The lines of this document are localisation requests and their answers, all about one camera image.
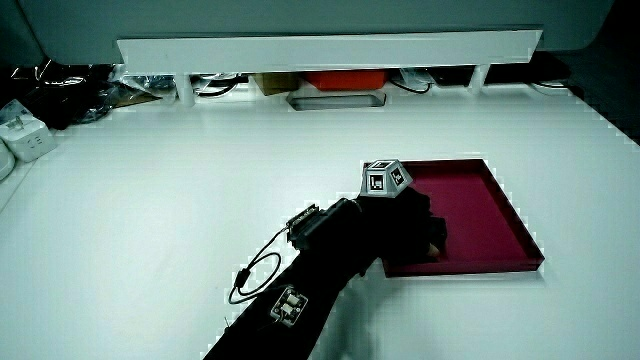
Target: connector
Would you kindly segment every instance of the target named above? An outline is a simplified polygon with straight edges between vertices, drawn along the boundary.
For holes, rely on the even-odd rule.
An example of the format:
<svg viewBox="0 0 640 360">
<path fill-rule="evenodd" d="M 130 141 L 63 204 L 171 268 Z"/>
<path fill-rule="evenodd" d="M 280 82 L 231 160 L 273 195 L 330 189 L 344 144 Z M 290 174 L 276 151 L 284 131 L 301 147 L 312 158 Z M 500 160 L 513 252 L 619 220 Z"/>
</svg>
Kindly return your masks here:
<svg viewBox="0 0 640 360">
<path fill-rule="evenodd" d="M 240 270 L 240 272 L 238 273 L 238 276 L 236 276 L 236 281 L 233 283 L 233 286 L 235 286 L 238 289 L 242 289 L 244 284 L 247 283 L 247 280 L 249 279 L 249 275 L 251 275 L 251 271 L 249 269 L 244 268 Z"/>
</svg>

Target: black cable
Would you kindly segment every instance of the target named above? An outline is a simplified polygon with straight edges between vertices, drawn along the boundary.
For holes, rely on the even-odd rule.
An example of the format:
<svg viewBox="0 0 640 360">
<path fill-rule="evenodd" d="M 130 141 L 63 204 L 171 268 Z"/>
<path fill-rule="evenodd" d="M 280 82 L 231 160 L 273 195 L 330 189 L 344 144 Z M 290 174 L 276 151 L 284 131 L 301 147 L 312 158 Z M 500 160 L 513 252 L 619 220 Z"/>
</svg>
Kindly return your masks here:
<svg viewBox="0 0 640 360">
<path fill-rule="evenodd" d="M 236 75 L 236 77 L 231 79 L 211 80 L 209 81 L 207 86 L 202 88 L 202 90 L 200 90 L 197 94 L 200 97 L 216 97 L 216 96 L 220 96 L 228 93 L 229 91 L 235 89 L 236 86 L 238 86 L 238 84 L 245 83 L 245 82 L 248 82 L 248 78 L 246 75 L 242 75 L 242 74 L 238 74 Z M 212 93 L 204 92 L 205 89 L 208 87 L 224 87 L 224 89 L 220 91 L 215 91 Z"/>
<path fill-rule="evenodd" d="M 409 87 L 406 87 L 404 85 L 400 85 L 400 84 L 398 84 L 397 82 L 395 82 L 393 80 L 389 80 L 389 82 L 392 83 L 393 85 L 399 87 L 400 89 L 407 90 L 407 91 L 412 92 L 414 94 L 426 94 L 427 92 L 429 92 L 429 90 L 431 90 L 431 83 L 428 83 L 429 86 L 427 87 L 426 90 L 416 90 L 416 89 L 411 89 Z"/>
<path fill-rule="evenodd" d="M 256 254 L 256 256 L 253 257 L 253 260 L 251 260 L 249 262 L 249 264 L 247 265 L 246 268 L 243 268 L 242 270 L 240 270 L 240 272 L 238 273 L 238 275 L 236 275 L 236 279 L 233 283 L 233 288 L 231 289 L 231 292 L 229 293 L 229 304 L 241 304 L 243 302 L 249 301 L 255 297 L 257 297 L 258 295 L 258 291 L 260 291 L 262 288 L 264 288 L 265 286 L 267 286 L 267 284 L 271 281 L 271 279 L 273 279 L 273 277 L 276 275 L 276 273 L 278 272 L 278 269 L 280 269 L 280 264 L 282 263 L 282 256 L 280 256 L 280 254 L 278 254 L 277 252 L 270 252 L 264 256 L 260 256 L 269 246 L 271 246 L 271 244 L 273 244 L 273 242 L 276 240 L 276 238 L 278 236 L 280 236 L 280 234 L 282 234 L 283 232 L 287 231 L 288 227 L 284 227 L 282 228 L 280 231 L 278 231 L 272 238 L 271 240 L 269 240 L 269 242 L 262 247 L 262 249 L 260 249 L 260 251 L 258 251 L 258 253 Z M 260 286 L 258 286 L 257 288 L 248 291 L 248 292 L 243 292 L 241 289 L 244 286 L 244 284 L 247 282 L 247 279 L 249 278 L 249 275 L 251 275 L 251 269 L 256 266 L 257 263 L 259 263 L 260 261 L 268 258 L 269 256 L 275 256 L 278 259 L 278 263 L 276 264 L 276 267 L 274 268 L 273 272 L 271 273 L 271 275 L 267 278 L 267 280 L 265 280 Z M 233 297 L 233 293 L 235 291 L 238 291 L 238 294 L 244 296 L 242 299 L 240 300 L 232 300 L 231 298 Z"/>
<path fill-rule="evenodd" d="M 542 87 L 546 87 L 549 89 L 566 89 L 567 87 L 565 85 L 549 85 L 549 84 L 543 84 L 539 81 L 535 81 L 533 82 L 533 84 L 538 85 L 538 86 L 542 86 Z"/>
<path fill-rule="evenodd" d="M 204 93 L 204 92 L 200 91 L 198 93 L 198 96 L 200 96 L 200 97 L 215 97 L 215 96 L 224 95 L 224 94 L 228 93 L 229 91 L 235 89 L 236 86 L 238 86 L 238 84 L 229 85 L 229 86 L 227 86 L 226 88 L 224 88 L 224 89 L 222 89 L 220 91 L 216 91 L 216 92 L 212 92 L 212 93 Z"/>
</svg>

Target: white power adapter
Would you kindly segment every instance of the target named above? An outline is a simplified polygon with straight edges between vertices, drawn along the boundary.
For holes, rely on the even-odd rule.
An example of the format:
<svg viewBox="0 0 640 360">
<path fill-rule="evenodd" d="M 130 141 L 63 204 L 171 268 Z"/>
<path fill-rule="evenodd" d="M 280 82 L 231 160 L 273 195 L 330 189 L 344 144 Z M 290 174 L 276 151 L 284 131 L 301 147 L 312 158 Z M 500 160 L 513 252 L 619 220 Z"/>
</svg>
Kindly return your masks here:
<svg viewBox="0 0 640 360">
<path fill-rule="evenodd" d="M 0 125 L 0 138 L 24 162 L 33 161 L 57 146 L 45 123 L 31 114 Z"/>
</svg>

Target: gray wall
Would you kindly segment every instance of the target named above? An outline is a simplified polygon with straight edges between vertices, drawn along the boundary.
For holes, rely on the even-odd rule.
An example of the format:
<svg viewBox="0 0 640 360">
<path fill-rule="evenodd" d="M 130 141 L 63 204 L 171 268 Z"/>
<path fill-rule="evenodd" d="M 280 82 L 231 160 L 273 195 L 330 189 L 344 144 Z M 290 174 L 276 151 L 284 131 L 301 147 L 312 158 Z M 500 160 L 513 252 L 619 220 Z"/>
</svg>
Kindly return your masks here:
<svg viewBox="0 0 640 360">
<path fill-rule="evenodd" d="M 122 62 L 117 39 L 543 28 L 539 49 L 588 45 L 613 0 L 19 0 L 62 64 Z"/>
<path fill-rule="evenodd" d="M 0 0 L 0 66 L 35 66 L 43 59 L 17 0 Z"/>
</svg>

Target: wire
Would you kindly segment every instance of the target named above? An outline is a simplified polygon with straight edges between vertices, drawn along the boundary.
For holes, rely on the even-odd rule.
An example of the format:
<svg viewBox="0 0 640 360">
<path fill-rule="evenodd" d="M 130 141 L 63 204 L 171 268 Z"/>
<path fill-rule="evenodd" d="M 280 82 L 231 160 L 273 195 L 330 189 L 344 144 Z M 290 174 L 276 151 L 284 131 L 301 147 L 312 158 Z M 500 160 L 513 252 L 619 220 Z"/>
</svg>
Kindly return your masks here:
<svg viewBox="0 0 640 360">
<path fill-rule="evenodd" d="M 390 83 L 392 83 L 393 85 L 399 87 L 400 89 L 404 89 L 407 90 L 409 92 L 412 92 L 414 94 L 426 94 L 427 92 L 429 92 L 429 90 L 431 90 L 431 83 L 428 83 L 428 87 L 425 90 L 416 90 L 416 89 L 411 89 L 409 87 L 406 87 L 404 85 L 400 85 L 397 82 L 393 81 L 393 80 L 389 80 Z"/>
<path fill-rule="evenodd" d="M 226 88 L 224 88 L 224 89 L 222 89 L 220 91 L 216 91 L 216 92 L 212 92 L 212 93 L 205 93 L 205 92 L 200 91 L 198 93 L 198 96 L 200 96 L 200 97 L 215 97 L 215 96 L 224 95 L 224 94 L 228 93 L 229 91 L 235 89 L 236 86 L 238 86 L 238 84 L 229 85 L 229 86 L 227 86 Z"/>
<path fill-rule="evenodd" d="M 280 264 L 282 263 L 282 256 L 280 256 L 280 254 L 278 254 L 277 252 L 270 252 L 268 254 L 265 254 L 264 256 L 260 256 L 269 246 L 271 246 L 271 244 L 273 244 L 273 242 L 276 240 L 276 238 L 278 236 L 280 236 L 280 234 L 284 233 L 285 231 L 287 231 L 289 228 L 288 227 L 284 227 L 282 228 L 280 231 L 278 231 L 272 238 L 271 240 L 269 240 L 269 242 L 262 247 L 262 249 L 260 249 L 260 251 L 258 251 L 258 253 L 256 254 L 256 256 L 253 257 L 253 260 L 251 260 L 249 262 L 249 264 L 247 265 L 247 267 L 243 268 L 242 270 L 240 270 L 240 272 L 238 273 L 238 275 L 236 275 L 236 279 L 234 281 L 233 284 L 233 288 L 231 289 L 231 292 L 229 293 L 229 304 L 233 304 L 233 305 L 237 305 L 237 304 L 241 304 L 243 302 L 249 301 L 251 299 L 256 298 L 258 295 L 260 295 L 258 293 L 258 291 L 260 291 L 263 287 L 267 286 L 267 284 L 271 281 L 271 279 L 273 279 L 273 277 L 276 275 L 276 273 L 278 272 L 278 269 L 280 269 Z M 260 261 L 270 257 L 270 256 L 275 256 L 278 259 L 278 263 L 276 264 L 276 267 L 273 269 L 273 272 L 271 273 L 271 275 L 269 275 L 269 277 L 267 278 L 267 280 L 265 280 L 260 286 L 258 286 L 257 288 L 251 290 L 251 291 L 247 291 L 247 292 L 243 292 L 241 289 L 244 286 L 244 284 L 247 282 L 247 279 L 249 278 L 249 275 L 251 274 L 251 269 L 256 266 L 256 264 L 258 264 Z M 233 293 L 235 291 L 238 291 L 238 294 L 244 296 L 243 298 L 239 299 L 239 300 L 232 300 L 233 297 Z"/>
<path fill-rule="evenodd" d="M 565 85 L 549 85 L 549 84 L 543 84 L 541 82 L 533 82 L 533 84 L 538 85 L 538 86 L 542 86 L 542 87 L 546 87 L 546 88 L 550 88 L 550 89 L 566 89 L 567 87 Z"/>
</svg>

